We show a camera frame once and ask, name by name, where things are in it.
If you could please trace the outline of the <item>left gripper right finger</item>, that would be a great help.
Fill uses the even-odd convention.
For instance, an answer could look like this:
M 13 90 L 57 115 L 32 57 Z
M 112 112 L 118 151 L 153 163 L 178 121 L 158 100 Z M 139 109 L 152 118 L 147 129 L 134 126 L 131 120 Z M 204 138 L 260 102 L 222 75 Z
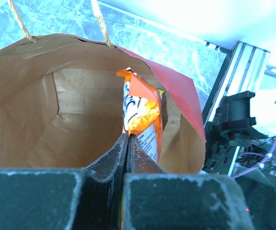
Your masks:
M 252 230 L 241 187 L 226 175 L 166 173 L 128 142 L 124 176 L 126 230 Z

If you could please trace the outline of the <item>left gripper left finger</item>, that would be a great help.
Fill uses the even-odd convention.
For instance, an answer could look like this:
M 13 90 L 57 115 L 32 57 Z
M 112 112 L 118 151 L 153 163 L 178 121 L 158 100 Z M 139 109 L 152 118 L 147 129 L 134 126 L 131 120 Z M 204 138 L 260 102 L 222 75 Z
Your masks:
M 0 169 L 0 230 L 116 230 L 128 137 L 80 169 Z

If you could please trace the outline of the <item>orange white Fox's candy packet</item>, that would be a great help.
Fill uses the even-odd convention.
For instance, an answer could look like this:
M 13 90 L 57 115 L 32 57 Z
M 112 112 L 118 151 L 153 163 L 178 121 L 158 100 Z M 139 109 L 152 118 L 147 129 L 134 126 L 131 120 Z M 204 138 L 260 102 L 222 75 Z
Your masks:
M 136 136 L 143 151 L 158 162 L 163 138 L 161 103 L 164 91 L 148 84 L 131 68 L 119 70 L 116 75 L 124 78 L 123 132 Z

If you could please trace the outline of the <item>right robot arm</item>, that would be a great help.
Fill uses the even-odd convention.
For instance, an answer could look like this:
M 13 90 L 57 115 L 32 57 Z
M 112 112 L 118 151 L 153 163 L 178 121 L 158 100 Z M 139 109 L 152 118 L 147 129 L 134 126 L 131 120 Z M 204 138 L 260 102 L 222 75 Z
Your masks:
M 253 141 L 266 140 L 276 146 L 276 89 L 245 91 L 224 96 L 214 118 L 205 123 L 205 172 L 231 175 L 242 149 Z

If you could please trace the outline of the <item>red brown paper bag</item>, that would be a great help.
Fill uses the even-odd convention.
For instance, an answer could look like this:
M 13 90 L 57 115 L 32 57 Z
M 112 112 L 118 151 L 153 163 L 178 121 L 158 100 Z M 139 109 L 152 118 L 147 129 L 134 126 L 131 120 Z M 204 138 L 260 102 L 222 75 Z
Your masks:
M 105 42 L 27 34 L 0 50 L 0 167 L 80 168 L 100 157 L 121 134 L 117 72 L 130 67 L 165 91 L 160 166 L 200 172 L 206 138 L 193 80 L 112 45 L 98 2 L 91 4 Z

